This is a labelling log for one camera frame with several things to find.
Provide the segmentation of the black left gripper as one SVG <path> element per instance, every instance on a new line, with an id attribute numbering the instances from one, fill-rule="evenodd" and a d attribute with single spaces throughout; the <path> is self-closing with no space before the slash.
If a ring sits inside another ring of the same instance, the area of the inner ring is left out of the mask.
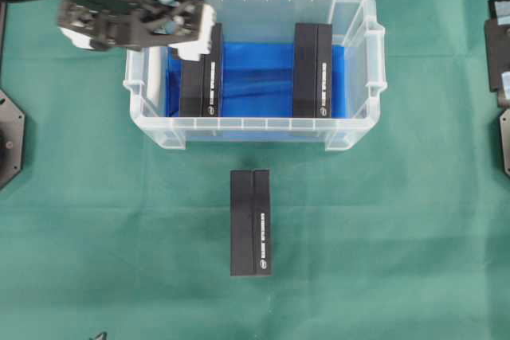
<path id="1" fill-rule="evenodd" d="M 204 0 L 62 0 L 57 24 L 78 48 L 171 47 L 183 60 L 210 53 L 214 8 Z"/>

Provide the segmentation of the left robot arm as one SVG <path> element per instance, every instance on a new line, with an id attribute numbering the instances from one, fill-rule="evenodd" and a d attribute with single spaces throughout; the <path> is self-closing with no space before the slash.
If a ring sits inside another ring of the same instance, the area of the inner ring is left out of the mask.
<path id="1" fill-rule="evenodd" d="M 4 3 L 37 0 L 2 0 Z M 57 25 L 79 49 L 176 49 L 183 60 L 210 53 L 216 21 L 204 0 L 61 0 Z"/>

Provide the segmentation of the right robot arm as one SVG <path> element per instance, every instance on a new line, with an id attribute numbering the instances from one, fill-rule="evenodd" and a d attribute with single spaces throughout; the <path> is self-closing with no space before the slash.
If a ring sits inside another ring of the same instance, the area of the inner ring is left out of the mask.
<path id="1" fill-rule="evenodd" d="M 489 91 L 499 107 L 509 108 L 509 0 L 488 0 L 484 38 Z"/>

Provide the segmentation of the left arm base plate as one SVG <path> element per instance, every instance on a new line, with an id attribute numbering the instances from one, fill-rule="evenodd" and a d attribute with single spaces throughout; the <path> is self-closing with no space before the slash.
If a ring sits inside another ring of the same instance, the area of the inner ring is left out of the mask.
<path id="1" fill-rule="evenodd" d="M 25 114 L 1 91 L 1 189 L 22 170 Z"/>

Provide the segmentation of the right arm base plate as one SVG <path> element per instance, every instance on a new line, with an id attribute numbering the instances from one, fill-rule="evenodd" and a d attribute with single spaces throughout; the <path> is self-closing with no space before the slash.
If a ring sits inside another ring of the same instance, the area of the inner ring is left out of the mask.
<path id="1" fill-rule="evenodd" d="M 510 175 L 510 110 L 505 109 L 499 117 L 501 153 L 504 172 Z"/>

